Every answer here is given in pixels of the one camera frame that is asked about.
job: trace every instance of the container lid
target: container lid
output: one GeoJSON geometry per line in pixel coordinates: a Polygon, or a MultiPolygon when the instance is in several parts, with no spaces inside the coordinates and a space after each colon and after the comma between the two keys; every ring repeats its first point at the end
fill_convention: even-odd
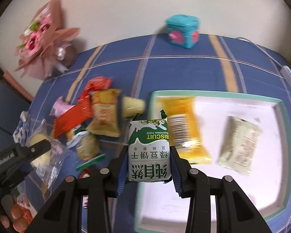
{"type": "Polygon", "coordinates": [[[193,16],[178,14],[167,18],[166,23],[182,27],[189,27],[198,25],[199,19],[193,16]]]}

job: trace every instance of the white tray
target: white tray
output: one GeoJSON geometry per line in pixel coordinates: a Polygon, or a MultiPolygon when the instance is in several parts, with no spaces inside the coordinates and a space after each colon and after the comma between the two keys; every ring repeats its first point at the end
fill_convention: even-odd
{"type": "MultiPolygon", "coordinates": [[[[159,97],[198,96],[195,114],[211,165],[195,165],[207,176],[221,179],[231,175],[265,220],[281,212],[291,188],[291,128],[281,100],[257,95],[212,91],[156,91],[149,106],[149,119],[159,119],[159,97]],[[258,139],[250,175],[242,175],[215,164],[223,143],[227,117],[239,117],[257,124],[263,133],[258,139]]],[[[185,232],[190,200],[181,199],[173,182],[140,183],[137,194],[135,231],[185,232]]],[[[212,230],[216,232],[215,198],[211,197],[212,230]]]]}

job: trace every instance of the table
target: table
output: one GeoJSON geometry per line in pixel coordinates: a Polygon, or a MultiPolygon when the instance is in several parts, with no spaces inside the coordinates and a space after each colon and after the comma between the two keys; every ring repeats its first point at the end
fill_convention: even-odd
{"type": "MultiPolygon", "coordinates": [[[[282,65],[287,64],[280,54],[265,50],[282,65]]],[[[96,76],[113,78],[112,88],[121,89],[123,96],[144,99],[147,107],[151,93],[156,90],[229,91],[274,97],[284,102],[291,124],[291,88],[275,64],[254,45],[233,38],[201,34],[192,49],[184,49],[170,45],[167,35],[159,34],[124,39],[80,53],[69,72],[46,79],[40,86],[29,109],[32,117],[30,131],[46,118],[50,133],[54,118],[49,117],[49,112],[56,99],[64,96],[71,104],[76,104],[87,81],[96,76]]],[[[99,136],[106,159],[96,164],[98,168],[106,167],[127,142],[127,121],[119,119],[120,138],[99,136]]],[[[34,172],[26,177],[21,188],[34,208],[39,210],[66,176],[78,177],[75,167],[80,164],[76,153],[72,152],[65,159],[55,185],[44,197],[39,195],[41,181],[34,172]]],[[[137,183],[129,183],[118,199],[109,201],[114,233],[134,232],[136,192],[137,183]]],[[[267,223],[272,232],[286,232],[291,228],[291,193],[286,208],[267,223]]],[[[83,212],[82,231],[87,232],[86,210],[83,212]]]]}

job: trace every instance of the white wall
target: white wall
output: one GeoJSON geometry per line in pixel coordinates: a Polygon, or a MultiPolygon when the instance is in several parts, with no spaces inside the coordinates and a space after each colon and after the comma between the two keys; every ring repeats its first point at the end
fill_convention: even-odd
{"type": "MultiPolygon", "coordinates": [[[[33,95],[41,81],[19,78],[18,36],[48,0],[13,0],[0,18],[0,66],[33,95]]],[[[201,32],[246,37],[291,58],[291,11],[283,0],[62,0],[67,27],[80,27],[79,51],[160,32],[174,14],[194,15],[201,32]]]]}

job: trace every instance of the blue gripper pad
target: blue gripper pad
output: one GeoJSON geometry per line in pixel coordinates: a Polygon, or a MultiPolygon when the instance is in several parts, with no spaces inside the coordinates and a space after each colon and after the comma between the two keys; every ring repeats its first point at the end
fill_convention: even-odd
{"type": "Polygon", "coordinates": [[[180,172],[176,164],[176,160],[171,151],[170,151],[170,167],[171,167],[171,176],[172,176],[173,184],[175,186],[175,190],[179,194],[179,196],[181,196],[182,195],[182,179],[181,179],[180,172]]]}
{"type": "Polygon", "coordinates": [[[118,197],[124,189],[125,180],[128,172],[128,151],[125,153],[119,174],[118,174],[118,185],[116,189],[116,196],[118,197]]]}

